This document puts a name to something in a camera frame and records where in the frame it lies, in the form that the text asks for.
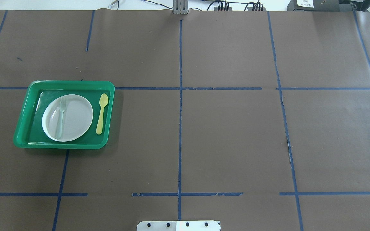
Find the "black box with label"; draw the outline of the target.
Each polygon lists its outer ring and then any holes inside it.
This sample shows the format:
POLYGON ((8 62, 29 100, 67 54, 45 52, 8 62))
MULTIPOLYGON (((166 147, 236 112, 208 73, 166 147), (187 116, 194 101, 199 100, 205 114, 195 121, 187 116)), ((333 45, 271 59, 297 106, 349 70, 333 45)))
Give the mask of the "black box with label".
POLYGON ((290 0, 287 11, 339 12, 338 0, 290 0))

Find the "brown paper table cover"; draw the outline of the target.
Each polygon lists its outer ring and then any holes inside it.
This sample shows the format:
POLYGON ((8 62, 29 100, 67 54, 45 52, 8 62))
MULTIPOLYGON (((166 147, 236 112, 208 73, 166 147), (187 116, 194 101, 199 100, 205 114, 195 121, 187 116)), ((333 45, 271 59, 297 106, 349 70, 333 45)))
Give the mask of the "brown paper table cover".
POLYGON ((370 12, 0 11, 0 231, 370 231, 370 12), (99 149, 13 142, 34 81, 109 81, 99 149))

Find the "green plastic tray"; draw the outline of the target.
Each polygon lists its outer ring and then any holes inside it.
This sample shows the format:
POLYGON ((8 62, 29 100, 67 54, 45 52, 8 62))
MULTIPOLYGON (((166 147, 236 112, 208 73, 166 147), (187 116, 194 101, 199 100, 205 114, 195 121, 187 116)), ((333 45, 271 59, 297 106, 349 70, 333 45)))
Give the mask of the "green plastic tray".
POLYGON ((21 148, 99 149, 108 141, 115 86, 109 81, 54 81, 32 82, 26 91, 13 142, 21 148), (105 93, 109 102, 104 110, 103 133, 96 134, 100 112, 99 99, 105 93), (93 107, 93 121, 80 138, 69 142, 51 140, 42 128, 42 116, 47 106, 56 98, 76 94, 86 98, 93 107))

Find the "translucent grey plastic fork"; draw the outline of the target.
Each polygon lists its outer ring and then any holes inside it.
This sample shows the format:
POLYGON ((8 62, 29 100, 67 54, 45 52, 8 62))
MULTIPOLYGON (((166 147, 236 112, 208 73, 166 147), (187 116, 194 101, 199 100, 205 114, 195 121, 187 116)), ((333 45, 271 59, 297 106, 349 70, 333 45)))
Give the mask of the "translucent grey plastic fork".
POLYGON ((64 127, 64 113, 67 109, 66 105, 66 97, 62 96, 60 98, 60 104, 58 107, 58 121, 57 121, 57 126, 56 126, 56 133, 55 133, 55 138, 56 139, 61 139, 63 135, 63 127, 64 127))

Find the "yellow plastic spoon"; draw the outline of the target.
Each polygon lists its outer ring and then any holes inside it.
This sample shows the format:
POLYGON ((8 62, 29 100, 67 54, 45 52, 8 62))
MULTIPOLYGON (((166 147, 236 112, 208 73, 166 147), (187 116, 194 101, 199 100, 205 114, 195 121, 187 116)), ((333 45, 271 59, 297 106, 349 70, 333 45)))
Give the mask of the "yellow plastic spoon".
POLYGON ((100 112, 99 112, 99 117, 98 117, 98 120, 97 120, 97 127, 96 127, 96 134, 97 135, 100 135, 100 134, 103 133, 103 127, 104 127, 104 110, 105 110, 105 107, 108 104, 108 102, 109 102, 108 95, 105 94, 105 93, 103 93, 100 96, 100 99, 99 99, 100 112))

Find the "white round plate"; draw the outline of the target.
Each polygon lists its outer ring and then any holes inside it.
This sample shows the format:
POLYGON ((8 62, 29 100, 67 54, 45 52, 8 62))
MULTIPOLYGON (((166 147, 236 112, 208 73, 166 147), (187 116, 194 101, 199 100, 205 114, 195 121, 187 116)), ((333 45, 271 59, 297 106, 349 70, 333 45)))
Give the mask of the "white round plate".
POLYGON ((66 97, 66 111, 64 113, 62 138, 55 138, 58 107, 62 96, 56 98, 47 106, 41 121, 43 131, 47 137, 63 143, 80 138, 87 132, 93 121, 93 108, 86 98, 76 94, 67 94, 64 96, 66 97))

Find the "white metal base plate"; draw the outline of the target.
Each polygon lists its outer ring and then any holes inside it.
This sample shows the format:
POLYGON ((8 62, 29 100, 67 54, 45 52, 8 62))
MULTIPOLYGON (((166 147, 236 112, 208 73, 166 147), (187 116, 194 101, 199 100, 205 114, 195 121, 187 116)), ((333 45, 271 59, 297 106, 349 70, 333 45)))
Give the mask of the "white metal base plate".
POLYGON ((191 220, 191 221, 142 221, 137 231, 220 231, 220 221, 191 220))

